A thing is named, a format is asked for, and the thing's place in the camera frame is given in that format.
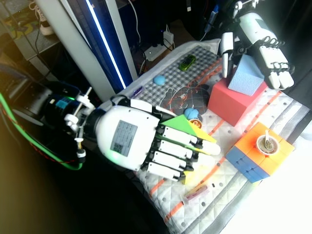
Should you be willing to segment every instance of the sneaker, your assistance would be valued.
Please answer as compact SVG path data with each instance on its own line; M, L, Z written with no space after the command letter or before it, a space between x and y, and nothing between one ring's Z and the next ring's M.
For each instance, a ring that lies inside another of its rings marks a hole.
M54 31L53 31L51 25L49 25L47 19L45 18L43 13L40 11L37 4L34 1L32 1L31 3L29 3L28 7L30 10L35 11L35 15L36 15L37 19L39 19L39 25L40 25L41 33L44 36L54 34Z

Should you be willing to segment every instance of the led light strip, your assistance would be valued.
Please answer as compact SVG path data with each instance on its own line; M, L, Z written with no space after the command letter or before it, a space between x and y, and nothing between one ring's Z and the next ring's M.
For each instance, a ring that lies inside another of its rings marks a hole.
M106 40L106 38L105 38L105 35L104 35L103 30L102 30L102 28L101 28L101 25L99 24L97 15L96 15L96 13L95 13L95 11L94 11L94 9L93 9L93 7L92 7L90 1L89 1L89 0L86 0L86 2L87 2L87 5L88 5L88 7L89 7L89 10L90 10L90 12L91 12L91 15L92 15L92 17L93 17L93 20L94 20L94 22L96 23L96 26L97 26L97 29L98 29L98 31L99 31L99 34L101 35L101 38L102 38L102 40L103 40L103 42L104 42L104 45L105 45L105 47L106 47L106 50L107 50L109 56L111 57L111 60L112 60L113 65L114 65L114 67L115 67L115 69L116 69L116 72L117 72L117 74L118 74L118 77L119 77L119 79L120 79L120 82L121 82L121 84L122 84L122 87L125 89L125 88L126 88L126 85L125 85L125 83L123 82L123 79L122 79L121 74L120 74L120 71L119 71L119 69L118 69L118 67L117 67L116 61L115 61L114 56L113 56L113 54L112 54L112 51L111 51L111 49L109 48L109 45L108 45L108 43L107 43L107 40Z

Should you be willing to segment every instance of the light blue egg-shaped toy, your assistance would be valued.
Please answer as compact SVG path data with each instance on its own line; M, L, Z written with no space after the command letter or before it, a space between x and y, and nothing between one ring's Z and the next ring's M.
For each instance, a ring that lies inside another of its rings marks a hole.
M199 114L198 110L194 108L186 108L184 110L184 115L188 120L198 118L198 114Z
M164 76L159 75L154 77L153 82L157 85L164 85L166 82L166 78Z

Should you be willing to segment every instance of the robotic hand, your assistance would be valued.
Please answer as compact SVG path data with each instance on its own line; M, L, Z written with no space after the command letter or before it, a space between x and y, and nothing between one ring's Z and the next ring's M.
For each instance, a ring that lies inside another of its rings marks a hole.
M255 12L247 11L240 14L243 7L250 5L255 8L259 0L238 1L234 7L233 20L237 28L237 36L243 47L239 54L251 51L259 69L265 76L265 82L270 88L284 90L293 86L291 74L294 67L290 65L283 52L279 49L285 43L278 41L276 35L267 27L263 19ZM233 66L231 57L234 51L234 34L226 32L222 35L220 51L222 54L222 75L224 78L231 72Z
M220 147L162 124L176 115L159 106L123 96L109 111L95 109L85 131L96 138L100 151L113 163L146 170L173 181L198 164L211 164Z

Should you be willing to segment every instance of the red cube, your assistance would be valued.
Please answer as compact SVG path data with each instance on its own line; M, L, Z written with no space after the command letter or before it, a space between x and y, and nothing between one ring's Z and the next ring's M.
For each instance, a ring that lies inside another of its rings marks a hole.
M248 96L228 89L226 79L223 78L213 86L208 109L235 126L255 106L266 88L263 82L254 95Z

